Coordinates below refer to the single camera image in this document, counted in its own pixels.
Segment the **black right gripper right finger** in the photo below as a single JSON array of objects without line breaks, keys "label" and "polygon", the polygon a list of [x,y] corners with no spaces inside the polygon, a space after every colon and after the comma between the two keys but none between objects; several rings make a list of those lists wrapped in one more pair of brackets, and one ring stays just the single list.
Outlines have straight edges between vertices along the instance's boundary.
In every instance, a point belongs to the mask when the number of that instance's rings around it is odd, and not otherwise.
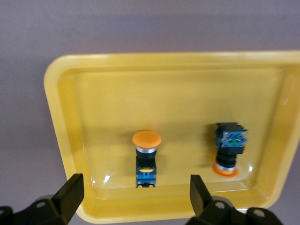
[{"label": "black right gripper right finger", "polygon": [[190,201],[195,216],[188,225],[281,225],[271,211],[252,207],[246,213],[239,212],[232,203],[222,197],[211,196],[200,175],[190,176]]}]

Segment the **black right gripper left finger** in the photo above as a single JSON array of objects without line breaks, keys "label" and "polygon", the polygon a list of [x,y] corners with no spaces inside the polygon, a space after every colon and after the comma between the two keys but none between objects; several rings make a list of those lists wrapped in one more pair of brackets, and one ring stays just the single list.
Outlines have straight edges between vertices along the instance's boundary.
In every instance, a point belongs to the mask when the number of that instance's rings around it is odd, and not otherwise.
[{"label": "black right gripper left finger", "polygon": [[2,225],[67,225],[84,198],[83,174],[76,173],[52,196],[32,203],[14,213],[9,206],[1,206]]}]

